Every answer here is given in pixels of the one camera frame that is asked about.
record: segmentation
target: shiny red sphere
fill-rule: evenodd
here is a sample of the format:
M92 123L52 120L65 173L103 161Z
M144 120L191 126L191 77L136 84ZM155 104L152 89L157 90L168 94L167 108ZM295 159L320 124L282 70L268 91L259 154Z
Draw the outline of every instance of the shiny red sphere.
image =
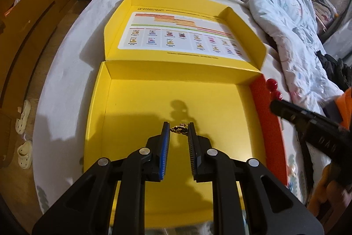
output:
M266 80L266 87L270 92L277 90L277 82L275 79L268 79Z
M270 93L271 100L282 100L282 94L280 91L272 91Z

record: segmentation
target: white bed sheet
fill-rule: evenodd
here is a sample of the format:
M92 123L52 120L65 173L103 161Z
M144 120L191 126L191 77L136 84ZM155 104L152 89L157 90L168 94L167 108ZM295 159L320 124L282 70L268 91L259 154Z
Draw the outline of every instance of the white bed sheet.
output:
M33 172L45 212L82 174L84 136L95 79L104 61L103 29L123 0L92 0L63 40L40 96L33 133ZM266 43L265 33L239 0L213 0L230 6ZM277 52L267 45L262 72L279 83L290 100ZM284 122L286 157L297 174L290 177L294 194L304 200L302 156L293 127Z

